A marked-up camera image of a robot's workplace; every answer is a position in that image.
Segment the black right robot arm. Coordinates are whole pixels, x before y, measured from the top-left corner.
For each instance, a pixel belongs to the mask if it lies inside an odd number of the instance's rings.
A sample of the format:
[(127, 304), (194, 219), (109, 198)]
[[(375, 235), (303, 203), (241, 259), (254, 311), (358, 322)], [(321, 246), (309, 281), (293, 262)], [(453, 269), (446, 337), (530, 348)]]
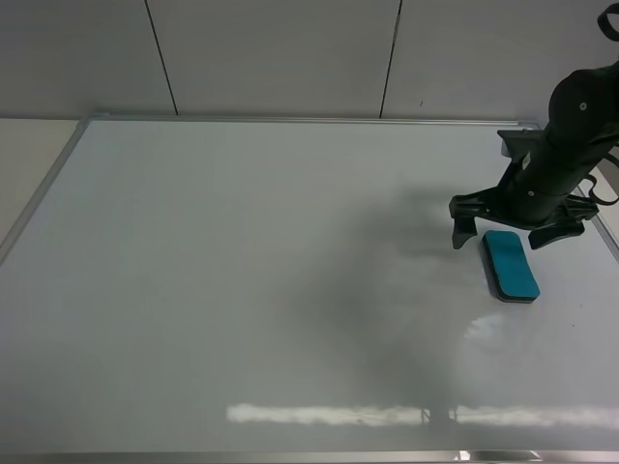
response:
[(510, 163), (498, 184), (450, 201), (454, 248), (476, 236), (476, 218), (528, 231), (534, 249), (581, 235), (605, 202), (574, 191), (595, 180), (591, 172), (601, 160), (617, 161), (610, 153), (618, 143), (617, 65), (564, 78), (552, 92), (543, 130), (499, 135)]

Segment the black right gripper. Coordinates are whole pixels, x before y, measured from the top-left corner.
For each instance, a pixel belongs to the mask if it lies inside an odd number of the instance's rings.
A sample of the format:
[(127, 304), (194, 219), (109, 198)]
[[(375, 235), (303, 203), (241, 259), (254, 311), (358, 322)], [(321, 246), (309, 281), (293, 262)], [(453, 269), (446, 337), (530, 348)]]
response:
[(591, 199), (569, 194), (555, 204), (555, 197), (524, 193), (520, 203), (524, 212), (512, 212), (507, 200), (511, 196), (501, 188), (487, 188), (470, 194), (455, 195), (449, 203), (454, 220), (452, 245), (461, 249), (478, 235), (475, 218), (509, 225), (518, 229), (533, 230), (528, 235), (532, 249), (539, 249), (560, 240), (579, 237), (585, 231), (583, 220), (590, 220), (598, 212), (598, 205)]

